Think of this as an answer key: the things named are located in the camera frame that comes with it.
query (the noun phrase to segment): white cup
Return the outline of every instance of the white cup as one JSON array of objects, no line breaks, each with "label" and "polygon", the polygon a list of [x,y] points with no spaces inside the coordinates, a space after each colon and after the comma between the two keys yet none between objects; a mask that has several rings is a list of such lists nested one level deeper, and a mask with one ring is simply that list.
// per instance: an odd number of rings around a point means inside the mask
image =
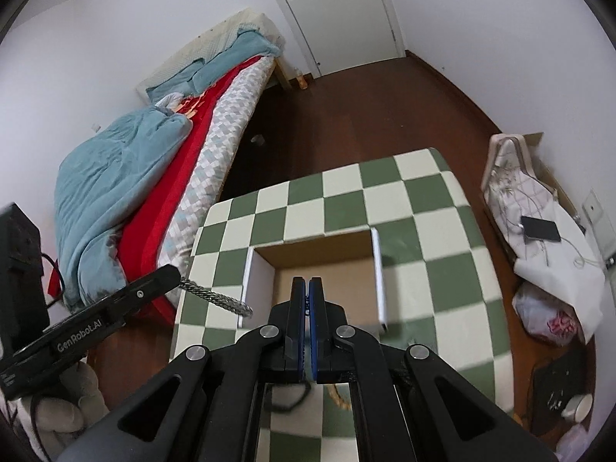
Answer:
[{"label": "white cup", "polygon": [[592,407],[592,394],[578,394],[569,400],[569,403],[567,403],[567,406],[562,411],[561,416],[566,421],[579,424],[587,417]]}]

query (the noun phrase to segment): wall socket panel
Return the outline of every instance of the wall socket panel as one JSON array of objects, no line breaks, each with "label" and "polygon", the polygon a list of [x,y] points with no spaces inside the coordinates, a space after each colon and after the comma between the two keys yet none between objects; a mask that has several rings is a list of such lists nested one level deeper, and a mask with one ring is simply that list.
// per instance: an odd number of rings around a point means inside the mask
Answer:
[{"label": "wall socket panel", "polygon": [[616,233],[594,190],[591,189],[581,207],[593,229],[601,257],[607,259],[616,252]]}]

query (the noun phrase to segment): gray braided rope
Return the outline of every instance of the gray braided rope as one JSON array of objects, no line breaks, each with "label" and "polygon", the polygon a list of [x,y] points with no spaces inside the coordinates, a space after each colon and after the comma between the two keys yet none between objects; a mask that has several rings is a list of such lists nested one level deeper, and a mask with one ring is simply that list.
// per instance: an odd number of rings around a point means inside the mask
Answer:
[{"label": "gray braided rope", "polygon": [[251,307],[244,304],[244,302],[220,293],[212,292],[207,288],[197,285],[194,281],[189,280],[188,278],[181,278],[180,288],[204,299],[205,301],[211,302],[218,307],[231,311],[233,314],[238,314],[239,316],[243,316],[245,318],[249,318],[253,315],[253,310]]}]

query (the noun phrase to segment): triangular cutout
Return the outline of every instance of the triangular cutout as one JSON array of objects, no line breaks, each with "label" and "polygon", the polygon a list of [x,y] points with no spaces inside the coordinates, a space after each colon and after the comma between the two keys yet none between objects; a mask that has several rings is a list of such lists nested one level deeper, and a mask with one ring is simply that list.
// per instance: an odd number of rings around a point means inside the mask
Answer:
[{"label": "triangular cutout", "polygon": [[180,386],[180,379],[172,377],[133,411],[121,418],[118,428],[142,441],[154,441],[162,419]]},{"label": "triangular cutout", "polygon": [[469,400],[457,387],[443,377],[437,377],[434,382],[462,441],[470,441],[494,429],[494,419]]}]

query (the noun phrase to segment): red blanket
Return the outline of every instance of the red blanket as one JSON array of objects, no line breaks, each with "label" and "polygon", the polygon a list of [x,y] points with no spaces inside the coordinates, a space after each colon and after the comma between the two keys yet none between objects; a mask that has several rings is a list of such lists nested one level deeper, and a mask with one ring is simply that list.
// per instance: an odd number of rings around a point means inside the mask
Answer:
[{"label": "red blanket", "polygon": [[[214,85],[208,88],[201,97],[184,101],[178,112],[192,114],[193,129],[182,144],[171,164],[165,170],[161,180],[152,189],[143,205],[124,226],[122,237],[118,243],[118,260],[124,268],[128,282],[151,273],[156,269],[156,259],[169,222],[180,203],[186,186],[189,183],[201,148],[209,131],[216,102],[229,88],[242,69],[251,66],[261,57],[253,57],[226,73]],[[52,287],[54,279],[50,280],[48,292],[57,293]],[[167,324],[173,325],[175,308],[164,297],[153,301],[155,311],[143,311]]]}]

